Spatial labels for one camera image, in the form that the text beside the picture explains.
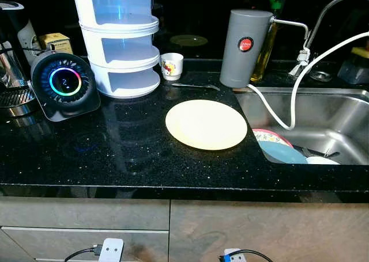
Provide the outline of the pink rimmed floral plate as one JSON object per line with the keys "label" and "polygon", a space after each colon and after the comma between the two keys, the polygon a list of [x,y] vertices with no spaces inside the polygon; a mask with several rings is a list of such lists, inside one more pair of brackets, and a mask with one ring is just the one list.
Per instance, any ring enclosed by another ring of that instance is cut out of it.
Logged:
{"label": "pink rimmed floral plate", "polygon": [[275,131],[262,130],[261,128],[254,128],[251,131],[260,149],[268,154],[287,154],[297,151],[287,138]]}

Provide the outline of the black steel kettle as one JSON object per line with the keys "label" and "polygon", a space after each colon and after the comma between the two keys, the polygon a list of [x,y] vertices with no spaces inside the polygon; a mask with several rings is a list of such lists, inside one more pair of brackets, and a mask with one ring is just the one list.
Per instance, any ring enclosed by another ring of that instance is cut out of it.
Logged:
{"label": "black steel kettle", "polygon": [[0,116],[24,116],[39,109],[30,89],[30,64],[40,51],[25,7],[0,1]]}

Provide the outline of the stainless steel sink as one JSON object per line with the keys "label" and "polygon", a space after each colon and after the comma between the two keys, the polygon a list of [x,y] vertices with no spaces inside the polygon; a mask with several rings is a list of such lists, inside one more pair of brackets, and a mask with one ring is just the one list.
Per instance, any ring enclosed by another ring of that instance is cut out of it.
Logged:
{"label": "stainless steel sink", "polygon": [[251,89],[235,91],[251,128],[279,133],[291,144],[325,154],[341,165],[369,164],[369,102],[364,89],[300,88],[296,126],[285,130]]}

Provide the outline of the grey cabinet door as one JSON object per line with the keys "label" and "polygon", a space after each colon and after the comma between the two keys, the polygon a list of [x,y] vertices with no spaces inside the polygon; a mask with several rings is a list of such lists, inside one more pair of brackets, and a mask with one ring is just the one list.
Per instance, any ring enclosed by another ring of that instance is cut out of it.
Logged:
{"label": "grey cabinet door", "polygon": [[369,205],[171,202],[169,262],[252,249],[274,262],[368,262]]}

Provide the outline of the small white bowl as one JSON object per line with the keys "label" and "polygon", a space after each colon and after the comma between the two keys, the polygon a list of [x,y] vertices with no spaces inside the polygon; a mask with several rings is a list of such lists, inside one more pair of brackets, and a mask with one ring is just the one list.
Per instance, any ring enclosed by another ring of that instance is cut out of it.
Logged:
{"label": "small white bowl", "polygon": [[308,164],[316,164],[316,165],[339,165],[339,162],[336,162],[334,160],[325,158],[325,157],[320,157],[320,156],[311,156],[311,157],[306,157],[306,162],[308,162]]}

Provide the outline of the small white printed cup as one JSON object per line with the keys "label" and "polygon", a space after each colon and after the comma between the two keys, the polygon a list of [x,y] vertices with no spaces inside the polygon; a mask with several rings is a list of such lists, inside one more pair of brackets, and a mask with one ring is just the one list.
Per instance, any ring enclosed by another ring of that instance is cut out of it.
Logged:
{"label": "small white printed cup", "polygon": [[184,56],[178,52],[166,52],[159,56],[159,65],[163,78],[168,81],[176,81],[183,73]]}

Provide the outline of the yellow oil bottle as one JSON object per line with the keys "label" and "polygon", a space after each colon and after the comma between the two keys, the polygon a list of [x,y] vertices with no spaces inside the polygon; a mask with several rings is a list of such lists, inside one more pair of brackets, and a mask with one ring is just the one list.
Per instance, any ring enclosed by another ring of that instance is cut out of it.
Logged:
{"label": "yellow oil bottle", "polygon": [[[275,17],[277,17],[281,9],[283,7],[283,3],[279,0],[269,0],[270,3],[270,9]],[[251,75],[250,81],[257,82],[263,80],[263,76],[266,70],[266,65],[269,62],[274,41],[277,35],[278,31],[278,25],[276,22],[272,22],[269,25],[269,30],[266,34],[265,41],[263,42],[263,46],[261,48],[259,57],[257,59],[255,70],[253,71],[253,74]]]}

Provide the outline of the chrome sink faucet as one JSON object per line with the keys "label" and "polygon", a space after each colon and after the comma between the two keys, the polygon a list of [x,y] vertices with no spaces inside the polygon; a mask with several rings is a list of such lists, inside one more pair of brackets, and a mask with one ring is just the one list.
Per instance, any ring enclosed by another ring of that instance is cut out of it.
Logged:
{"label": "chrome sink faucet", "polygon": [[293,67],[293,69],[288,73],[290,77],[297,78],[298,75],[303,74],[305,72],[306,66],[311,56],[311,51],[309,48],[312,44],[312,41],[315,38],[315,34],[317,33],[324,16],[333,6],[335,6],[335,4],[338,4],[338,2],[341,2],[341,1],[345,1],[345,0],[332,0],[329,2],[329,4],[327,4],[322,9],[321,14],[319,15],[319,17],[317,17],[314,28],[308,33],[308,37],[306,38],[305,43],[303,44],[303,49],[298,54],[298,64],[295,65],[295,67]]}

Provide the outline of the steel fork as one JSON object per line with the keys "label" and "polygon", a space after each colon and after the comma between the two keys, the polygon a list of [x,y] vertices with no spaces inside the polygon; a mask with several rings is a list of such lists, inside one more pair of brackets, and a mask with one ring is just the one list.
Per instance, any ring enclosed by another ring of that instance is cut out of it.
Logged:
{"label": "steel fork", "polygon": [[218,86],[214,85],[187,85],[186,83],[172,83],[171,86],[174,86],[175,88],[214,89],[216,91],[221,91]]}

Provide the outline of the dark sponge holder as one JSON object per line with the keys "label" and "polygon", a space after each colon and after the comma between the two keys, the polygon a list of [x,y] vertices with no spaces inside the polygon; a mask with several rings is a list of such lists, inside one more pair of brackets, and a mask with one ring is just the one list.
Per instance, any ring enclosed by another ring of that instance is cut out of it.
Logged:
{"label": "dark sponge holder", "polygon": [[369,83],[369,59],[354,57],[341,64],[337,77],[350,85]]}

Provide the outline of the grey water filter canister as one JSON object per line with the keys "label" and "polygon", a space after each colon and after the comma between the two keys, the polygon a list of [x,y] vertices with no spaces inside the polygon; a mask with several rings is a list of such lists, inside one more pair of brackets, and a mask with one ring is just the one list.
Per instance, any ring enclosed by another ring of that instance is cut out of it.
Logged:
{"label": "grey water filter canister", "polygon": [[225,37],[220,81],[228,88],[245,88],[250,83],[261,49],[272,23],[300,26],[308,38],[308,25],[277,19],[272,12],[233,9]]}

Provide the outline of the dark metal utensil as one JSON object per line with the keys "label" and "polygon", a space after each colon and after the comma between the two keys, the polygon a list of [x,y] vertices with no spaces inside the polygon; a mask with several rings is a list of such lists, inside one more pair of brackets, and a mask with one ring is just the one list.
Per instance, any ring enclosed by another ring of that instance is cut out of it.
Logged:
{"label": "dark metal utensil", "polygon": [[325,153],[322,153],[320,151],[312,150],[312,149],[309,149],[309,148],[304,148],[304,147],[297,146],[297,145],[293,145],[293,148],[298,150],[305,157],[317,156],[317,157],[324,157],[324,158],[333,158],[333,157],[336,157],[336,156],[341,154],[340,152],[333,152],[333,153],[330,153],[330,154],[325,154]]}

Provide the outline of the white tiered food container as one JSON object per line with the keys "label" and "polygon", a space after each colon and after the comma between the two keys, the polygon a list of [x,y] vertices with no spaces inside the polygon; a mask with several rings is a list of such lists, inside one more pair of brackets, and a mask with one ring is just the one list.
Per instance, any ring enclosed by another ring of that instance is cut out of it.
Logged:
{"label": "white tiered food container", "polygon": [[74,0],[97,90],[111,98],[152,93],[161,78],[153,69],[159,20],[153,0]]}

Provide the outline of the grey cabinet drawer front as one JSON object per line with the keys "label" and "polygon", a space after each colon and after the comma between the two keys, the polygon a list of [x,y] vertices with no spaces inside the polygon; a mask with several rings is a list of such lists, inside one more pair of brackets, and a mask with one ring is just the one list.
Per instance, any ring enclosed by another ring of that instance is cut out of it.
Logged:
{"label": "grey cabinet drawer front", "polygon": [[0,226],[168,230],[169,200],[0,197]]}
{"label": "grey cabinet drawer front", "polygon": [[39,260],[62,260],[106,238],[120,238],[124,241],[122,261],[168,262],[169,232],[163,230],[3,227],[2,231]]}

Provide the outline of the cream floral plate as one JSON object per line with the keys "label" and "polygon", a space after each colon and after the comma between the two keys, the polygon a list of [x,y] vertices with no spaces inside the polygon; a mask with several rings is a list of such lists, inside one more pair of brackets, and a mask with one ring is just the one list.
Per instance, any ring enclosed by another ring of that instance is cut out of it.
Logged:
{"label": "cream floral plate", "polygon": [[211,100],[178,103],[168,111],[164,122],[177,141],[201,150],[232,148],[250,130],[236,109]]}

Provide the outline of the small yellow box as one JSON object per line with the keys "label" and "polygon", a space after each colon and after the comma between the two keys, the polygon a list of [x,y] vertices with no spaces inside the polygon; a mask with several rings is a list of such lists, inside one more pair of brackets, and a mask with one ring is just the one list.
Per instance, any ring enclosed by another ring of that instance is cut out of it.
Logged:
{"label": "small yellow box", "polygon": [[68,54],[73,54],[70,38],[62,33],[44,34],[37,36],[37,40],[44,50],[50,50],[53,48],[58,52],[68,52]]}

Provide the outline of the light blue plate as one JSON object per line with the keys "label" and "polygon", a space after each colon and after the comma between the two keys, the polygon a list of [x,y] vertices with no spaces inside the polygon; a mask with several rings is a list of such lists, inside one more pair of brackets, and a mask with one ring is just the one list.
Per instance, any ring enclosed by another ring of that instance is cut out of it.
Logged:
{"label": "light blue plate", "polygon": [[271,141],[258,141],[258,144],[270,162],[308,164],[306,157],[292,147]]}

